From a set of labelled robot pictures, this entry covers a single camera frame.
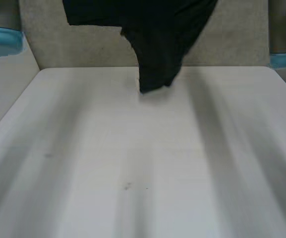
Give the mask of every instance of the black fabric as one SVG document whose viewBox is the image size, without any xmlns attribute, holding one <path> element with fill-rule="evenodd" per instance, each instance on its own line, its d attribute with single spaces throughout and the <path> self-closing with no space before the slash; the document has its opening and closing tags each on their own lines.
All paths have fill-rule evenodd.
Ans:
<svg viewBox="0 0 286 238">
<path fill-rule="evenodd" d="M 217 0 L 63 0 L 70 25 L 121 26 L 135 50 L 140 91 L 171 86 Z"/>
</svg>

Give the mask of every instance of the black cloth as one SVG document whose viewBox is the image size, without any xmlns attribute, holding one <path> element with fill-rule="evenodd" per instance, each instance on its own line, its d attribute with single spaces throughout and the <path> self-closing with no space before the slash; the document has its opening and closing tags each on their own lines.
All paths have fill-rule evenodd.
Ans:
<svg viewBox="0 0 286 238">
<path fill-rule="evenodd" d="M 217 0 L 63 0 L 70 25 L 120 26 L 135 50 L 140 91 L 171 86 Z"/>
</svg>

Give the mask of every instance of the gray backdrop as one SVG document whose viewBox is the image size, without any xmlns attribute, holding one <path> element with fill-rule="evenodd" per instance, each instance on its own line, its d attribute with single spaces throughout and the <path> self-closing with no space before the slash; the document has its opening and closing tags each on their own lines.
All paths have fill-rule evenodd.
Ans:
<svg viewBox="0 0 286 238">
<path fill-rule="evenodd" d="M 41 69 L 135 66 L 120 29 L 69 26 L 62 0 L 20 0 L 23 29 Z M 220 0 L 185 65 L 267 65 L 268 0 Z"/>
</svg>

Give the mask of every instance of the white surface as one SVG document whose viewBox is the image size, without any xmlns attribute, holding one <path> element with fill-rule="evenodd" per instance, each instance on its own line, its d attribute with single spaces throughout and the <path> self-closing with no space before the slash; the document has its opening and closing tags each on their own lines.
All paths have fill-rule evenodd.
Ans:
<svg viewBox="0 0 286 238">
<path fill-rule="evenodd" d="M 39 72 L 27 41 L 17 56 L 0 58 L 0 120 Z"/>
<path fill-rule="evenodd" d="M 0 238 L 286 238 L 286 84 L 188 67 L 41 71 L 0 122 Z"/>
</svg>

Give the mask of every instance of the blue clamp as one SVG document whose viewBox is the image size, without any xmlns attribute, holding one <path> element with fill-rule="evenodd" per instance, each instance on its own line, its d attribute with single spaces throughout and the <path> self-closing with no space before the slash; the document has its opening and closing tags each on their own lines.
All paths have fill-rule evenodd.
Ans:
<svg viewBox="0 0 286 238">
<path fill-rule="evenodd" d="M 23 33 L 0 28 L 0 57 L 17 55 L 23 51 Z"/>
</svg>

